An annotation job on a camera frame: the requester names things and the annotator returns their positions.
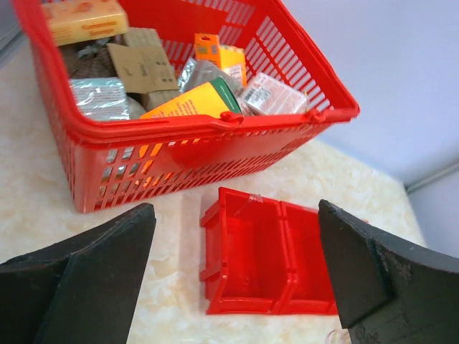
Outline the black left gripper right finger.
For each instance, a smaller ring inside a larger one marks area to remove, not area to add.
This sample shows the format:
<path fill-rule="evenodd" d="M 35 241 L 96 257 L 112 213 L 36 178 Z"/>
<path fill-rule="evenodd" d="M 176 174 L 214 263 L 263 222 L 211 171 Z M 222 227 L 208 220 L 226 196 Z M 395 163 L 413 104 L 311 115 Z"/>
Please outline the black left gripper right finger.
<path fill-rule="evenodd" d="M 352 343 L 457 343 L 458 259 L 372 226 L 329 201 L 321 243 Z"/>

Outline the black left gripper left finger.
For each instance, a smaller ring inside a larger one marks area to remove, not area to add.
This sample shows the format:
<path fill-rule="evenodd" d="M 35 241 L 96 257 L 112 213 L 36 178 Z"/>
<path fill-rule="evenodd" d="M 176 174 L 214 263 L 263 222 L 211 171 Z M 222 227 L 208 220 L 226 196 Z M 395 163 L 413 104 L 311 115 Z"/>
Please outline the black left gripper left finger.
<path fill-rule="evenodd" d="M 2 343 L 126 343 L 156 226 L 142 203 L 1 264 Z"/>

